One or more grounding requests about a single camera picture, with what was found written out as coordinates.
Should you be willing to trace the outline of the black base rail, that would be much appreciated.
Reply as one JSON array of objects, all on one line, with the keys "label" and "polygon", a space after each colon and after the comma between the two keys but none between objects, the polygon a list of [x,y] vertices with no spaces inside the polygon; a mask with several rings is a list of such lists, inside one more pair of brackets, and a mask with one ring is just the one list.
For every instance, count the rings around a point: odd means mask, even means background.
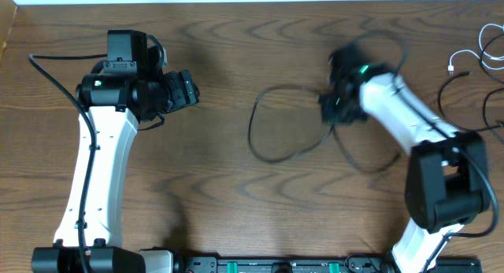
[{"label": "black base rail", "polygon": [[143,249],[147,272],[173,273],[399,273],[388,258],[352,254],[332,259],[183,256],[167,249]]}]

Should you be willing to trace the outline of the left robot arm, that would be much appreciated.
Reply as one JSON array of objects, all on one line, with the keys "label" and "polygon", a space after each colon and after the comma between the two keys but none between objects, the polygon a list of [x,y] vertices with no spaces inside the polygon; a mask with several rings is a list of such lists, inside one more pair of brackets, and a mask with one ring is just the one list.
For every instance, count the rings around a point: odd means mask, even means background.
[{"label": "left robot arm", "polygon": [[196,105],[186,71],[165,72],[165,48],[131,29],[111,30],[107,51],[69,93],[79,112],[80,144],[68,204],[50,247],[38,247],[34,272],[184,272],[183,257],[163,248],[122,246],[121,207],[132,143],[165,115]]}]

